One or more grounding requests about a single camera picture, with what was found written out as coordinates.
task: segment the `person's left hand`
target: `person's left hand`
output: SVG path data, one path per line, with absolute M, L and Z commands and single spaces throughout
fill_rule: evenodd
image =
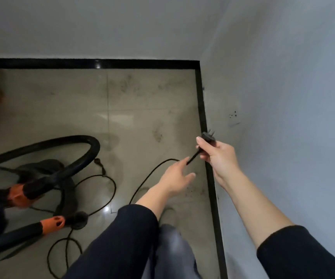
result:
M 183 169 L 186 167 L 188 160 L 189 157 L 186 157 L 169 166 L 160 179 L 159 185 L 168 190 L 170 197 L 183 192 L 196 177 L 195 173 L 183 175 Z

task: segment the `wall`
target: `wall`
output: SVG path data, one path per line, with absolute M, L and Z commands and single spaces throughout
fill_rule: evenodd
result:
M 335 255 L 335 0 L 231 0 L 201 65 L 209 127 Z M 230 277 L 267 278 L 232 202 L 217 194 Z
M 0 0 L 0 57 L 198 60 L 228 0 Z

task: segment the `orange handle part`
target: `orange handle part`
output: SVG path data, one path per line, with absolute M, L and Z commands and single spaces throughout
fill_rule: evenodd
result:
M 23 184 L 15 184 L 10 187 L 7 199 L 11 206 L 17 206 L 19 208 L 28 208 L 37 200 L 30 200 L 24 195 Z
M 45 235 L 62 229 L 66 221 L 63 216 L 54 216 L 40 222 L 42 225 L 42 234 Z

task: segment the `person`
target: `person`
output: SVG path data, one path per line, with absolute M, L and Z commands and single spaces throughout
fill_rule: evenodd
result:
M 335 278 L 335 257 L 246 177 L 232 146 L 219 141 L 212 146 L 200 137 L 197 144 L 204 150 L 201 159 L 211 164 L 217 182 L 232 199 L 270 279 Z M 174 227 L 158 224 L 167 200 L 195 178 L 194 173 L 182 173 L 187 161 L 171 165 L 136 204 L 122 207 L 64 278 L 201 278 L 187 241 Z

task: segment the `black shirt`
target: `black shirt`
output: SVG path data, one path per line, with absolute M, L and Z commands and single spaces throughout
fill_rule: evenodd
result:
M 124 206 L 63 278 L 140 279 L 158 232 L 151 210 Z M 259 246 L 257 257 L 270 279 L 335 279 L 335 257 L 302 226 L 285 227 L 270 235 Z

